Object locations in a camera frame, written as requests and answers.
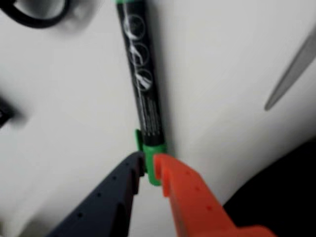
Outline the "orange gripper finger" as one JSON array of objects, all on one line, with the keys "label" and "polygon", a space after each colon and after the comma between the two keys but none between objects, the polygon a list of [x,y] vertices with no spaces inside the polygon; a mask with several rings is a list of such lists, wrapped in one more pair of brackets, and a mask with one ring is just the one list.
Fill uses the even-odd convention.
[{"label": "orange gripper finger", "polygon": [[237,227],[201,175],[167,154],[154,156],[155,176],[169,198],[179,237],[273,237],[263,226]]}]

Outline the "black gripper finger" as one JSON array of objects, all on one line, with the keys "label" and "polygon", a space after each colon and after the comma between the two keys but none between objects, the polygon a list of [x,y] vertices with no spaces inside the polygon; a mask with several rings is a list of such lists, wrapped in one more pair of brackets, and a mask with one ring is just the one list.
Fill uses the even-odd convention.
[{"label": "black gripper finger", "polygon": [[144,166],[142,152],[130,154],[48,236],[128,236]]}]

